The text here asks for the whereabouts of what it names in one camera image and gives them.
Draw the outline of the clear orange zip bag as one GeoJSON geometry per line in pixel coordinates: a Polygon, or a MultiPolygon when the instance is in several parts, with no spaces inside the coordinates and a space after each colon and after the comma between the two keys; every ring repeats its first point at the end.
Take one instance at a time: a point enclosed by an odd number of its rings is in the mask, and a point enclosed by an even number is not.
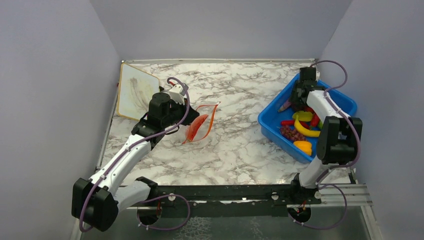
{"type": "Polygon", "coordinates": [[[177,128],[166,135],[176,134],[177,139],[181,140],[182,144],[194,143],[205,139],[212,130],[215,114],[220,103],[220,101],[206,101],[203,104],[195,103],[191,107],[199,113],[199,116],[194,118],[190,125],[184,126],[181,124],[179,130],[177,128]]]}

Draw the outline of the red watermelon slice toy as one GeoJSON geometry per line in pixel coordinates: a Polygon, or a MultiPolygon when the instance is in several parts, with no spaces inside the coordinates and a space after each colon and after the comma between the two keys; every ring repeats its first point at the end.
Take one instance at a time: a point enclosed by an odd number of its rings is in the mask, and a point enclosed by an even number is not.
{"type": "Polygon", "coordinates": [[[191,125],[186,130],[186,142],[193,142],[195,139],[195,136],[199,129],[202,127],[203,123],[206,121],[206,119],[209,117],[208,114],[203,114],[194,119],[194,121],[191,123],[191,125]]]}

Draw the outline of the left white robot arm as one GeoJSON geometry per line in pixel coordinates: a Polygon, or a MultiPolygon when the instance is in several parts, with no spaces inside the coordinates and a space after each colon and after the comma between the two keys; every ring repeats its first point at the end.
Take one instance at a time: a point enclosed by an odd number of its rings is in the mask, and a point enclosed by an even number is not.
{"type": "Polygon", "coordinates": [[[152,205],[157,200],[153,181],[140,179],[120,187],[135,165],[170,132],[191,125],[199,113],[188,93],[157,92],[148,111],[135,124],[117,154],[88,179],[79,178],[72,187],[71,215],[82,233],[108,230],[119,212],[137,202],[152,205]]]}

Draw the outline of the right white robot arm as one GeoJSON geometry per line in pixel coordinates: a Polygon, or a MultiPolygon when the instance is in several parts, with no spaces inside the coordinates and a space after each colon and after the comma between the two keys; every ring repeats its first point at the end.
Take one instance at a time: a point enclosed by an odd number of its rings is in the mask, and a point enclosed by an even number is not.
{"type": "Polygon", "coordinates": [[[296,111],[311,108],[322,121],[322,128],[312,133],[300,124],[298,117],[295,118],[294,127],[302,135],[317,136],[314,160],[294,177],[288,190],[289,199],[296,204],[317,191],[330,171],[349,167],[360,155],[363,122],[345,113],[332,100],[329,91],[329,88],[318,85],[315,67],[300,68],[289,101],[296,111]]]}

